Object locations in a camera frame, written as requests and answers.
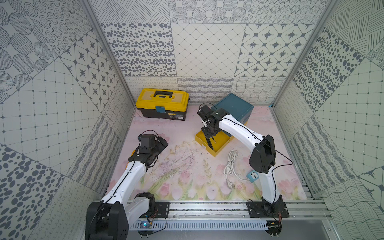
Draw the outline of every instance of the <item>pink floral mat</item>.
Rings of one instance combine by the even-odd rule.
[[[235,188],[228,188],[223,174],[228,153],[232,149],[240,153],[235,170],[245,179],[246,174],[252,170],[248,163],[250,152],[239,140],[234,139],[216,157],[209,154],[194,140],[195,134],[203,126],[197,110],[197,106],[189,106],[185,121],[144,118],[140,111],[136,111],[108,191],[123,174],[128,157],[139,143],[138,135],[152,129],[166,139],[169,145],[159,155],[156,165],[138,182],[131,199],[143,191],[153,193],[157,200],[261,199],[259,180],[251,183],[229,175],[228,178],[235,184]],[[275,139],[276,149],[288,156],[268,107],[255,107],[247,126],[264,136],[271,135]],[[277,153],[276,166],[287,163],[289,161]],[[278,168],[275,171],[275,180],[283,199],[306,199],[294,166]]]

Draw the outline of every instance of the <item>black mounting plate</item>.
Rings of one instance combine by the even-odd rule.
[[[169,214],[169,202],[155,202],[155,209],[157,213],[155,218],[164,218],[168,217]],[[145,214],[140,216],[141,218],[147,218]]]
[[[281,217],[289,217],[289,212],[287,209],[287,205],[285,202],[282,202],[280,205],[280,208],[276,211],[276,213],[273,216],[266,215],[263,211],[263,202],[248,202],[249,206],[248,212],[249,217],[279,217],[279,212],[281,214]]]

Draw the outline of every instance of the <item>blue toolbox latch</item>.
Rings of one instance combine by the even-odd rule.
[[[165,113],[166,112],[166,108],[165,107],[158,107],[156,106],[156,112],[158,113]]]

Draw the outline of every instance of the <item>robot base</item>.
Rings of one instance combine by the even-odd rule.
[[[157,210],[155,218],[168,217],[169,214],[169,202],[155,202],[154,209]],[[150,217],[147,213],[140,216],[141,218]]]
[[[283,198],[280,195],[279,199],[274,203],[270,204],[269,202],[262,199],[261,202],[247,202],[249,217],[251,218],[261,218],[261,217],[289,217],[289,212]]]

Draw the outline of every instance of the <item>black toolbox handle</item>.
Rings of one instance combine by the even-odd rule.
[[[156,91],[155,92],[155,95],[153,95],[154,97],[156,97],[156,95],[168,95],[169,98],[172,97],[172,94],[173,92],[168,92],[168,91]]]

